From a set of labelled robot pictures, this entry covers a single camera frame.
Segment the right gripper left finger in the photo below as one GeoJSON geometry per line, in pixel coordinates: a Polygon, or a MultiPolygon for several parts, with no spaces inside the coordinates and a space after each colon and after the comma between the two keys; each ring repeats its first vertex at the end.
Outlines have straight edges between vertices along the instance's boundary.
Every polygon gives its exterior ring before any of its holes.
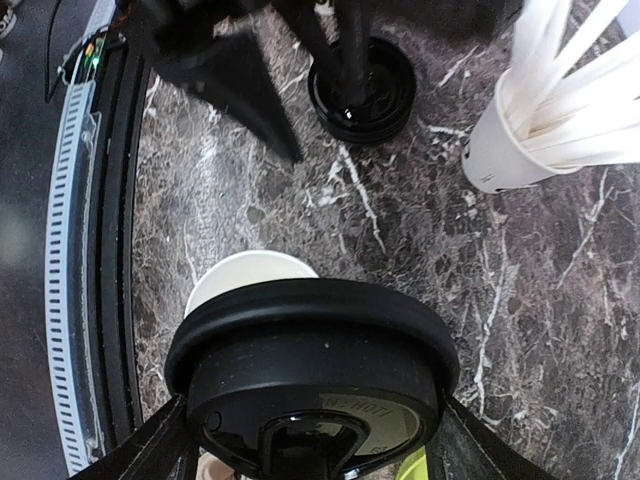
{"type": "Polygon", "coordinates": [[[186,406],[186,397],[175,395],[123,444],[71,480],[195,479],[199,444],[188,431],[186,406]]]}

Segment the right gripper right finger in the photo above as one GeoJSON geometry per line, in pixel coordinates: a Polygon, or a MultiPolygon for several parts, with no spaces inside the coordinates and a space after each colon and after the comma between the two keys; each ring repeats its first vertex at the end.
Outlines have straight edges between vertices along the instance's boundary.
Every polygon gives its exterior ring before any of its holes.
{"type": "Polygon", "coordinates": [[[519,455],[453,396],[427,444],[429,479],[554,480],[519,455]]]}

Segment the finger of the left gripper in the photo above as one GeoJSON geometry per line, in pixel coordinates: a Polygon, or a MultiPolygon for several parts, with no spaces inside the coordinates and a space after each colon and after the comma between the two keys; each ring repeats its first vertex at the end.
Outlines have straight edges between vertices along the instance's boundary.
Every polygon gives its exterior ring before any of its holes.
{"type": "Polygon", "coordinates": [[[336,1],[339,38],[328,43],[314,1],[281,1],[279,14],[313,57],[309,94],[325,116],[371,118],[369,43],[372,6],[369,1],[336,1]]]}
{"type": "Polygon", "coordinates": [[[153,61],[160,77],[226,113],[281,158],[303,159],[252,34],[216,37],[153,61]]]}

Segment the stack of black lids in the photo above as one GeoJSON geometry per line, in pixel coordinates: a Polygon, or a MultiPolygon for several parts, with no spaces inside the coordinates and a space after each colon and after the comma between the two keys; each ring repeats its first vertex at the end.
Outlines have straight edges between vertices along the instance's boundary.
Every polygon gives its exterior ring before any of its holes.
{"type": "Polygon", "coordinates": [[[410,60],[380,37],[369,40],[358,98],[332,85],[315,65],[307,87],[321,126],[334,138],[356,146],[376,146],[396,137],[409,120],[417,90],[410,60]]]}

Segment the black coffee cup lid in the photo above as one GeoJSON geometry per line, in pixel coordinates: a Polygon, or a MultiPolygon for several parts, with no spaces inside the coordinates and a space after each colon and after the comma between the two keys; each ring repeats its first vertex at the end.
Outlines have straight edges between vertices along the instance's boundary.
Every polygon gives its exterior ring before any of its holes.
{"type": "Polygon", "coordinates": [[[460,365],[428,306],[357,281],[241,287],[186,316],[164,374],[190,434],[252,479],[354,479],[436,433],[460,365]]]}

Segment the white paper coffee cup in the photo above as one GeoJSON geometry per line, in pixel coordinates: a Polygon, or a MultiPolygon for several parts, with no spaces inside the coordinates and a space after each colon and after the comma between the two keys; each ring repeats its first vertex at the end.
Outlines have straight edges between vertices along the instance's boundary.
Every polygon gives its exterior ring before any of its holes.
{"type": "Polygon", "coordinates": [[[302,260],[272,250],[248,250],[230,255],[211,267],[195,284],[187,300],[186,318],[206,301],[237,288],[268,281],[318,278],[302,260]]]}

